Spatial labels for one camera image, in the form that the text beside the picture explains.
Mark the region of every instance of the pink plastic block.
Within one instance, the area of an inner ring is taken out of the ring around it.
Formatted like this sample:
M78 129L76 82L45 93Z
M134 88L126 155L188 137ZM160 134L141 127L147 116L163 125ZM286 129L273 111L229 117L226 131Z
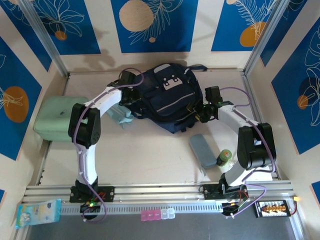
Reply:
M141 221L148 221L148 211L141 211Z
M148 221L153 221L155 220L155 213L154 210L149 210L148 212Z
M154 210L154 220L161 220L161 209Z

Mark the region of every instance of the beige circle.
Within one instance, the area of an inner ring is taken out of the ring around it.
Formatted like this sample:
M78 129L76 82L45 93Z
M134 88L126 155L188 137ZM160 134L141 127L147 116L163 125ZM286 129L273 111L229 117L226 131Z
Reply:
M155 41L156 41L156 39L155 39L154 37L150 37L150 38L149 38L149 42L150 42L150 43L153 44Z
M15 4L15 5L18 5L18 2L17 2L17 0L8 0L10 3L13 3L13 4Z
M236 1L238 1L238 0L226 0L226 3L231 5L231 4L235 4Z
M141 0L126 2L120 9L119 17L124 28L131 32L146 30L154 22L151 8Z

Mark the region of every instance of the circuit board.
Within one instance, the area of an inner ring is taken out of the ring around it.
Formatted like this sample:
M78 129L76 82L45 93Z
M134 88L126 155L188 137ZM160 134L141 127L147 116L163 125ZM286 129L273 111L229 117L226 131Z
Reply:
M267 217L290 217L287 201L257 201L254 204L255 216L257 218Z

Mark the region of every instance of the backpack strap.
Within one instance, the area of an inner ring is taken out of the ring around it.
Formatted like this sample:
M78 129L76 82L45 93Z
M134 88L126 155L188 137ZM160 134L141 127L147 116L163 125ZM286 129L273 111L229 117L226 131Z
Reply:
M187 68L190 70L199 71L199 72L206 72L208 70L208 68L206 66L201 65L201 64L188 66Z

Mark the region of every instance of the wall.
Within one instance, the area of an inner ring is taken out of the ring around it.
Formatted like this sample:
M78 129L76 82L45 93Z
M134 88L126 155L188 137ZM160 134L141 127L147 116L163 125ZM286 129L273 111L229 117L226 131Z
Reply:
M319 48L314 43L320 37L320 2L307 0L300 11L266 66L266 61L259 60L249 80L263 119L272 125L277 162L301 199L299 213L311 238L319 239L320 204L311 186L320 181L319 103L313 99L319 97L319 92L311 95L306 89L319 91L319 72L313 71L312 76L308 69L319 68L319 51L313 51ZM311 61L306 57L309 48L314 53Z
M0 22L0 239L6 240L42 159L45 144L33 131L35 118L42 100L61 94L66 80L54 64L39 61L1 7Z
M243 68L277 0L34 0L69 71ZM12 0L0 0L28 41Z

